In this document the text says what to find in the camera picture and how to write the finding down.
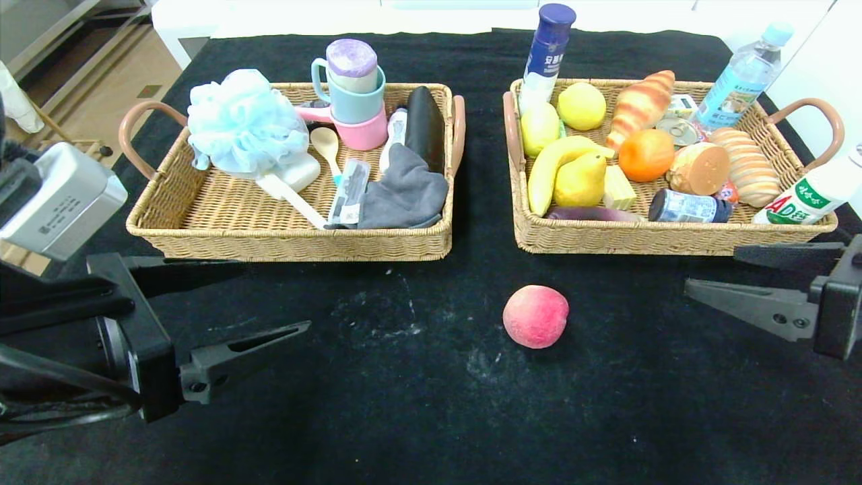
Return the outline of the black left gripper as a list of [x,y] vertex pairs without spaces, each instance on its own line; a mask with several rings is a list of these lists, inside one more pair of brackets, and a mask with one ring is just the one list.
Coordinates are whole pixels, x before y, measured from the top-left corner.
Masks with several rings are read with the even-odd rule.
[[288,353],[312,325],[290,323],[191,350],[174,344],[150,298],[243,276],[237,260],[90,255],[86,273],[47,279],[2,264],[2,423],[160,420],[209,404]]

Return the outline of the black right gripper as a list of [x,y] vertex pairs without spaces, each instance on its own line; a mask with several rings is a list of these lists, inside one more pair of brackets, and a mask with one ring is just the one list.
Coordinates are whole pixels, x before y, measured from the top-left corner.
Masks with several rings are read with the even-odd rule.
[[687,279],[684,292],[693,300],[723,311],[788,342],[814,340],[820,355],[847,361],[860,340],[861,236],[849,245],[805,242],[792,245],[744,245],[733,258],[754,266],[794,272],[830,272],[806,292]]

